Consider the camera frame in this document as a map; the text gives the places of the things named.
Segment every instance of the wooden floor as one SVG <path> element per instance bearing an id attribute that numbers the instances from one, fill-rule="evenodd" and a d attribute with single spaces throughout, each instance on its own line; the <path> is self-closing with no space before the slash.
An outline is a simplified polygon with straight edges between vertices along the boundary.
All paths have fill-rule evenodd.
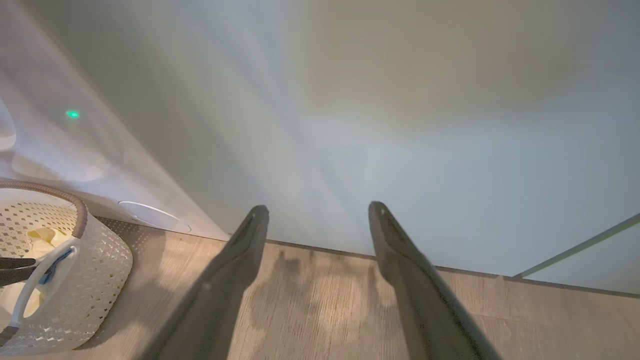
<path id="1" fill-rule="evenodd" d="M 134 269 L 84 350 L 25 359 L 134 359 L 222 241 L 108 220 Z M 507 359 L 640 359 L 640 299 L 441 272 Z M 229 359 L 407 359 L 375 261 L 269 243 Z"/>

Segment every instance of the brown braided rim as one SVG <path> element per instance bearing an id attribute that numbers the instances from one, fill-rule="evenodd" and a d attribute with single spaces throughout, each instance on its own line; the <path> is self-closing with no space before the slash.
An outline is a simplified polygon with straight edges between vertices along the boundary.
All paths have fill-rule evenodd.
<path id="1" fill-rule="evenodd" d="M 77 215 L 76 227 L 74 228 L 74 231 L 71 235 L 79 239 L 82 238 L 84 229 L 86 228 L 86 222 L 89 212 L 86 208 L 86 205 L 84 204 L 84 201 L 82 201 L 82 199 L 80 199 L 79 197 L 68 192 L 52 188 L 51 186 L 29 183 L 27 181 L 0 181 L 0 189 L 20 189 L 29 190 L 32 192 L 40 192 L 71 202 L 76 206 Z"/>

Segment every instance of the light wood floor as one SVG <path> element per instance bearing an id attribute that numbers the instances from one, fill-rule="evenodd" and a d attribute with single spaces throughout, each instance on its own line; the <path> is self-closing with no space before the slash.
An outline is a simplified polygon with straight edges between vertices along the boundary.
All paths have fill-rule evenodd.
<path id="1" fill-rule="evenodd" d="M 106 221 L 134 269 L 83 348 L 25 359 L 134 359 L 222 241 Z M 640 359 L 640 299 L 441 271 L 504 359 Z M 247 289 L 233 360 L 407 359 L 375 261 L 269 243 Z"/>

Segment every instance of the white perforated basket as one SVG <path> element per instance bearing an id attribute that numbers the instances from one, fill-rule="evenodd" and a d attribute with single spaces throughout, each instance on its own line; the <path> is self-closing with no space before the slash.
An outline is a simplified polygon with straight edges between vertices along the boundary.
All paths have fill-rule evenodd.
<path id="1" fill-rule="evenodd" d="M 49 186 L 0 181 L 0 256 L 28 258 L 27 232 L 39 227 L 55 227 L 72 236 L 42 260 L 26 281 L 10 323 L 0 324 L 0 356 L 46 354 L 82 345 L 100 327 L 131 271 L 131 250 L 87 212 L 79 197 Z M 69 270 L 56 271 L 56 285 L 44 303 L 23 317 L 36 283 L 68 249 L 73 249 L 72 255 L 63 262 Z"/>

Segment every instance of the white appliance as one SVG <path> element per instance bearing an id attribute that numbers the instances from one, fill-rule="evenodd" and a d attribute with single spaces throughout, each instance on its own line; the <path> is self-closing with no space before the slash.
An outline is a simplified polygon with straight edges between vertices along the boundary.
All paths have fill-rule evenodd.
<path id="1" fill-rule="evenodd" d="M 75 193 L 96 216 L 228 239 L 19 3 L 0 3 L 0 34 L 0 177 Z"/>

